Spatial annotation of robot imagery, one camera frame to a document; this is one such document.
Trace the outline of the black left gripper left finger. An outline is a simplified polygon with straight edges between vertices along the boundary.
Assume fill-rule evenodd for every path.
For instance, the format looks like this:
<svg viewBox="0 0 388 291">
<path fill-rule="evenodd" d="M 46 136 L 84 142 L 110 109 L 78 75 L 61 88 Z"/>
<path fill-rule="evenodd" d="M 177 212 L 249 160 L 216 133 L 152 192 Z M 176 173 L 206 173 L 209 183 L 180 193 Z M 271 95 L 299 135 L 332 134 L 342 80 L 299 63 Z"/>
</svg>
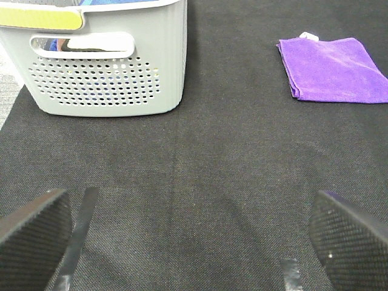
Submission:
<svg viewBox="0 0 388 291">
<path fill-rule="evenodd" d="M 47 191 L 1 218 L 1 290 L 45 290 L 71 232 L 64 189 Z"/>
</svg>

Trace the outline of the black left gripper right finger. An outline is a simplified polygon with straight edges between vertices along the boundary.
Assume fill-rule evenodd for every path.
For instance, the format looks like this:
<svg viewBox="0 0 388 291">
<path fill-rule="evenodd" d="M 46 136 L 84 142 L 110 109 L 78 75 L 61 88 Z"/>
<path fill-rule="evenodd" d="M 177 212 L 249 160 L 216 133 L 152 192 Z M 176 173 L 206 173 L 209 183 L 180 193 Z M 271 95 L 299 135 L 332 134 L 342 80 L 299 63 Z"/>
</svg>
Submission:
<svg viewBox="0 0 388 291">
<path fill-rule="evenodd" d="M 309 219 L 315 253 L 335 290 L 387 290 L 387 224 L 319 191 Z"/>
</svg>

